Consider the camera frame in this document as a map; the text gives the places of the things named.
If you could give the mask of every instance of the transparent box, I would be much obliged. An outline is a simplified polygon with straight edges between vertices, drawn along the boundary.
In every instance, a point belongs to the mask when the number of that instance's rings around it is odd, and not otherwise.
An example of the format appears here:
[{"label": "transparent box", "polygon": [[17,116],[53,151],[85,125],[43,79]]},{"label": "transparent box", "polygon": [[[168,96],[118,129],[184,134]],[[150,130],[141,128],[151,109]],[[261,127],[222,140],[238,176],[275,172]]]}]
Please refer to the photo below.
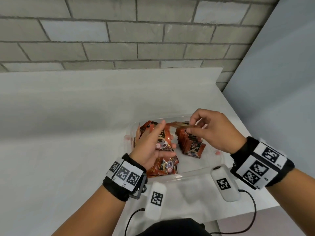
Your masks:
[{"label": "transparent box", "polygon": [[[148,120],[160,122],[162,119],[164,119],[167,123],[175,122],[175,121],[183,122],[183,121],[189,121],[190,116],[159,118],[159,119],[145,119],[140,122],[129,124],[128,130],[127,130],[127,136],[124,139],[125,152],[127,152],[128,154],[131,153],[133,149],[133,139],[136,136],[136,131],[139,125],[142,126]],[[175,152],[179,159],[179,163],[177,164],[178,174],[149,178],[148,184],[151,184],[154,181],[164,183],[164,182],[169,182],[169,181],[181,180],[184,178],[189,178],[189,177],[193,177],[197,175],[207,174],[207,173],[210,173],[210,170],[212,168],[225,163],[223,153],[213,148],[205,140],[203,140],[203,143],[205,143],[207,146],[203,150],[203,153],[200,159],[182,154],[177,143],[177,136],[175,135],[175,130],[176,128],[170,127],[170,133],[174,136],[172,143],[177,144]]]}]

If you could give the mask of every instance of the forearm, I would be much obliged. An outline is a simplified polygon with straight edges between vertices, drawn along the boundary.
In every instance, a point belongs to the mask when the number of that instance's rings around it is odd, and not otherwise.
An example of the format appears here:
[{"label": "forearm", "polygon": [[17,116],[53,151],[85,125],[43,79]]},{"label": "forearm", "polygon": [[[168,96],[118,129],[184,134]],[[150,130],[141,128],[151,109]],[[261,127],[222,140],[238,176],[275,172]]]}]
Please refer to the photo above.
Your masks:
[{"label": "forearm", "polygon": [[110,236],[125,203],[100,186],[52,236]]},{"label": "forearm", "polygon": [[267,189],[306,235],[315,235],[314,178],[293,169],[281,182]]}]

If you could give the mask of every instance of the gray brick wall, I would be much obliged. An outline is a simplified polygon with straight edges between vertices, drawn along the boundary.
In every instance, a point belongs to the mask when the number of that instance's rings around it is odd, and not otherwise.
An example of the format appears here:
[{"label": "gray brick wall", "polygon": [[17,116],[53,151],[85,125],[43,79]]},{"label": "gray brick wall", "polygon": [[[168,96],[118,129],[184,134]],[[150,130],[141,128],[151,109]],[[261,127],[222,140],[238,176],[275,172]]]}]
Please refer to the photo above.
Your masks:
[{"label": "gray brick wall", "polygon": [[278,0],[0,0],[0,72],[223,67]]}]

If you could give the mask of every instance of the wristband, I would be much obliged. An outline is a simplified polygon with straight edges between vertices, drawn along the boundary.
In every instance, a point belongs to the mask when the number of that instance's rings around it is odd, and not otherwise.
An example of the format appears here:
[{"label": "wristband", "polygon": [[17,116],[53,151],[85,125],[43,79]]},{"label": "wristband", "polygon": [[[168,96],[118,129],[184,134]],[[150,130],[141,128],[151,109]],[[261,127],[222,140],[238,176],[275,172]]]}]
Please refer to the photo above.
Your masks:
[{"label": "wristband", "polygon": [[247,142],[231,157],[231,173],[253,189],[272,186],[294,169],[285,155],[252,137],[247,137]]},{"label": "wristband", "polygon": [[127,201],[133,194],[147,182],[146,169],[134,161],[126,153],[122,158],[117,158],[106,173],[103,186],[117,199]]}]

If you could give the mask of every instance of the hand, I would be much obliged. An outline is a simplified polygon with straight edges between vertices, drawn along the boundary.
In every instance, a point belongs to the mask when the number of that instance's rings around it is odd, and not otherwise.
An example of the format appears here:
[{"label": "hand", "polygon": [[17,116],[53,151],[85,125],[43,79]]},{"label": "hand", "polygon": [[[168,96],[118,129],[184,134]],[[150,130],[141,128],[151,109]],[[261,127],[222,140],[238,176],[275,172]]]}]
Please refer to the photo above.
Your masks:
[{"label": "hand", "polygon": [[[154,165],[156,158],[163,157],[169,159],[176,155],[175,152],[155,150],[157,138],[159,137],[161,131],[163,131],[165,124],[165,120],[162,120],[161,123],[156,125],[151,133],[149,130],[145,131],[140,137],[136,147],[129,155],[130,158],[138,162],[147,170]],[[172,143],[172,148],[176,148],[175,143]]]},{"label": "hand", "polygon": [[233,154],[247,141],[223,113],[199,108],[191,116],[189,124],[195,125],[198,120],[198,126],[208,126],[188,128],[187,133],[205,139],[218,150]]}]

